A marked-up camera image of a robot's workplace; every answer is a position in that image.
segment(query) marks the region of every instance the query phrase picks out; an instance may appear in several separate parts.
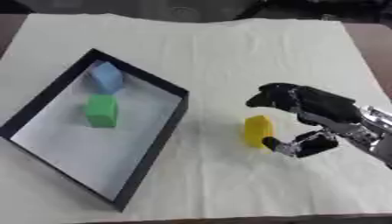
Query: dark table surface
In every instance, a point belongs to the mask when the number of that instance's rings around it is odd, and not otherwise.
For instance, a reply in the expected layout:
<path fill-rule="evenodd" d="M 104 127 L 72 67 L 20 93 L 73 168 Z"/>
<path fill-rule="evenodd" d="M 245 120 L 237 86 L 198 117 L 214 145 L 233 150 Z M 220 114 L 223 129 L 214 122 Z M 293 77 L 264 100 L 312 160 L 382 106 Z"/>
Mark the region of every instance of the dark table surface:
<path fill-rule="evenodd" d="M 0 15 L 0 58 L 26 19 L 26 15 Z M 392 31 L 380 24 L 345 24 L 347 32 L 374 73 L 385 93 L 392 97 Z M 297 217 L 252 217 L 212 220 L 145 221 L 144 224 L 237 224 L 237 223 L 392 223 L 392 214 L 306 215 Z"/>

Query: robotic hand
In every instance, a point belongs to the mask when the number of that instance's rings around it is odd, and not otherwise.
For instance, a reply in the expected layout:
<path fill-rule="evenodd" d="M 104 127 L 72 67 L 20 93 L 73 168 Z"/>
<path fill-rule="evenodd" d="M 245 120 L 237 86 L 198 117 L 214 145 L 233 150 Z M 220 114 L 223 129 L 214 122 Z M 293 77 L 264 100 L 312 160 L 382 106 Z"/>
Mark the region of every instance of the robotic hand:
<path fill-rule="evenodd" d="M 247 101 L 247 106 L 270 107 L 297 114 L 304 124 L 321 126 L 297 136 L 290 143 L 274 137 L 262 142 L 271 150 L 304 158 L 339 145 L 336 137 L 380 159 L 392 167 L 392 115 L 378 108 L 357 108 L 352 99 L 306 86 L 270 83 Z"/>

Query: cube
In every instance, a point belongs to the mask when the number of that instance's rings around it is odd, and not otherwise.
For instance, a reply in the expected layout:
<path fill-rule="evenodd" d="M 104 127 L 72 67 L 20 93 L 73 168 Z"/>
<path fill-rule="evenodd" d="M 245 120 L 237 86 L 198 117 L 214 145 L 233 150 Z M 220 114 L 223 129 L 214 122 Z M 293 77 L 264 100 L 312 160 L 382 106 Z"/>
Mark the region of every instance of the cube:
<path fill-rule="evenodd" d="M 109 62 L 93 68 L 91 75 L 101 94 L 112 95 L 123 87 L 122 72 Z"/>
<path fill-rule="evenodd" d="M 244 138 L 248 146 L 264 148 L 263 138 L 272 136 L 272 123 L 268 117 L 257 115 L 245 120 Z"/>
<path fill-rule="evenodd" d="M 86 118 L 92 127 L 114 128 L 117 121 L 116 98 L 110 94 L 93 94 L 85 107 Z"/>

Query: white sheet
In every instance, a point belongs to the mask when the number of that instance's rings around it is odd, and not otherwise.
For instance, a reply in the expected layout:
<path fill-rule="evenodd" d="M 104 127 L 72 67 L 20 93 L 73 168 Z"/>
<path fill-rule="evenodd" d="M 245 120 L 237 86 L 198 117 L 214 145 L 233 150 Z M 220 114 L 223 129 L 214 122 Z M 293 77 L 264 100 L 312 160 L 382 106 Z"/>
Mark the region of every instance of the white sheet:
<path fill-rule="evenodd" d="M 245 147 L 248 116 L 290 140 L 310 127 L 244 102 L 272 81 L 323 88 L 391 110 L 340 23 L 252 19 L 172 24 L 113 15 L 31 15 L 0 61 L 5 122 L 91 47 L 191 91 L 185 120 L 124 213 L 0 143 L 0 217 L 13 223 L 386 213 L 392 171 L 341 141 L 303 160 Z"/>

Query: green cube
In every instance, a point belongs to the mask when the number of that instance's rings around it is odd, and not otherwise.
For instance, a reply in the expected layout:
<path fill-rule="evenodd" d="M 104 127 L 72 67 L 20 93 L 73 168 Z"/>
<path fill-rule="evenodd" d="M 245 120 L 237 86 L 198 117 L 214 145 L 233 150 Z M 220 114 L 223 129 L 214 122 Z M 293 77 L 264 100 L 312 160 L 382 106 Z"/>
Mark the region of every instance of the green cube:
<path fill-rule="evenodd" d="M 85 107 L 86 118 L 95 128 L 114 128 L 117 121 L 116 98 L 109 94 L 93 94 Z"/>

